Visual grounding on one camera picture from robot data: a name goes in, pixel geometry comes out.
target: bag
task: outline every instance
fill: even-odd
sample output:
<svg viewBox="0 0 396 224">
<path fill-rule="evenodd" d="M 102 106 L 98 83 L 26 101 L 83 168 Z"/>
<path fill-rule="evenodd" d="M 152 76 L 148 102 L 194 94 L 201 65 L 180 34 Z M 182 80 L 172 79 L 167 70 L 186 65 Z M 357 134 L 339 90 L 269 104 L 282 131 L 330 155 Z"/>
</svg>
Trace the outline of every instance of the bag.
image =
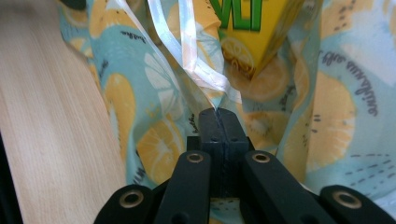
<svg viewBox="0 0 396 224">
<path fill-rule="evenodd" d="M 393 2 L 305 0 L 277 55 L 252 80 L 221 65 L 220 44 L 193 17 L 193 1 L 173 9 L 183 18 L 180 40 L 164 21 L 164 2 L 59 5 L 64 41 L 87 57 L 103 94 L 128 184 L 154 188 L 168 179 L 187 136 L 199 134 L 198 113 L 222 107 L 256 149 L 276 154 L 315 193 L 338 184 L 375 200 L 396 189 Z M 199 48 L 205 41 L 210 48 Z M 203 57 L 208 49 L 213 57 Z M 211 221 L 240 223 L 238 210 L 237 199 L 213 200 Z"/>
</svg>

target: black object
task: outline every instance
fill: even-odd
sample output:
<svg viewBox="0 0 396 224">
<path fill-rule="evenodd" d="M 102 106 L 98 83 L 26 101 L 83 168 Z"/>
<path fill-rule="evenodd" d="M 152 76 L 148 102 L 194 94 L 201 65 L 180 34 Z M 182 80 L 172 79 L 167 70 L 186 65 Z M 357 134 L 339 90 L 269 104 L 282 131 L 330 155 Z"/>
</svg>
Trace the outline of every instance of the black object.
<svg viewBox="0 0 396 224">
<path fill-rule="evenodd" d="M 85 0 L 61 0 L 61 2 L 74 10 L 84 10 L 87 6 Z"/>
<path fill-rule="evenodd" d="M 0 134 L 0 223 L 22 223 L 17 195 L 9 171 L 6 151 Z"/>
<path fill-rule="evenodd" d="M 210 197 L 238 197 L 247 224 L 396 223 L 356 190 L 330 186 L 319 196 L 306 191 L 276 157 L 253 150 L 231 111 L 207 109 L 199 118 L 200 137 L 188 138 L 172 177 L 154 190 L 118 190 L 95 223 L 207 223 Z M 131 189 L 141 189 L 142 197 L 125 208 Z"/>
</svg>

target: wooden table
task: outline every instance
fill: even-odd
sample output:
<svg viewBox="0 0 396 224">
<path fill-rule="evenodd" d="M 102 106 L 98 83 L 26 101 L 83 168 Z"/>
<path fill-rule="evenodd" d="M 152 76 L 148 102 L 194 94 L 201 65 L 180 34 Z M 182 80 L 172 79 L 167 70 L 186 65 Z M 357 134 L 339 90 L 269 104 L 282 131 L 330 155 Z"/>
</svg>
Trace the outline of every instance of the wooden table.
<svg viewBox="0 0 396 224">
<path fill-rule="evenodd" d="M 24 223 L 93 223 L 124 163 L 54 0 L 0 1 L 0 129 Z"/>
</svg>

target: yellow package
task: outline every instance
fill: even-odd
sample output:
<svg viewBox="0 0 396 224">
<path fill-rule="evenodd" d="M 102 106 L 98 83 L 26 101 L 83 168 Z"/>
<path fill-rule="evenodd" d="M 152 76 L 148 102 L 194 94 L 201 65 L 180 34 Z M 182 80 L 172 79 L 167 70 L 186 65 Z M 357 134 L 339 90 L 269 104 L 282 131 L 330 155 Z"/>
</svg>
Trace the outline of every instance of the yellow package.
<svg viewBox="0 0 396 224">
<path fill-rule="evenodd" d="M 304 0 L 210 0 L 221 26 L 224 60 L 248 79 L 281 46 Z"/>
</svg>

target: patterned fabric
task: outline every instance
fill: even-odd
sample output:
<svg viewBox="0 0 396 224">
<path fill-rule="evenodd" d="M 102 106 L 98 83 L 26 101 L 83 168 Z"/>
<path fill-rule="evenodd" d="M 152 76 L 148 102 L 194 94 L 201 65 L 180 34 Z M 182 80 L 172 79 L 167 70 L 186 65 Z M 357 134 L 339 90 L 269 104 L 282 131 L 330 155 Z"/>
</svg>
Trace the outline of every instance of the patterned fabric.
<svg viewBox="0 0 396 224">
<path fill-rule="evenodd" d="M 160 10 L 175 14 L 171 28 L 179 19 L 177 1 L 169 3 Z M 128 184 L 168 179 L 187 136 L 199 134 L 198 113 L 218 106 L 315 193 L 339 184 L 375 200 L 396 190 L 394 0 L 305 0 L 278 54 L 252 80 L 224 63 L 221 36 L 196 19 L 196 60 L 224 76 L 223 89 L 194 79 L 187 68 L 195 65 L 163 45 L 144 0 L 87 0 L 85 11 L 59 3 L 59 11 L 64 41 L 86 56 L 103 95 Z M 186 27 L 171 29 L 184 49 Z M 392 207 L 394 198 L 381 203 Z M 211 221 L 241 223 L 237 211 L 236 199 L 213 200 Z"/>
</svg>

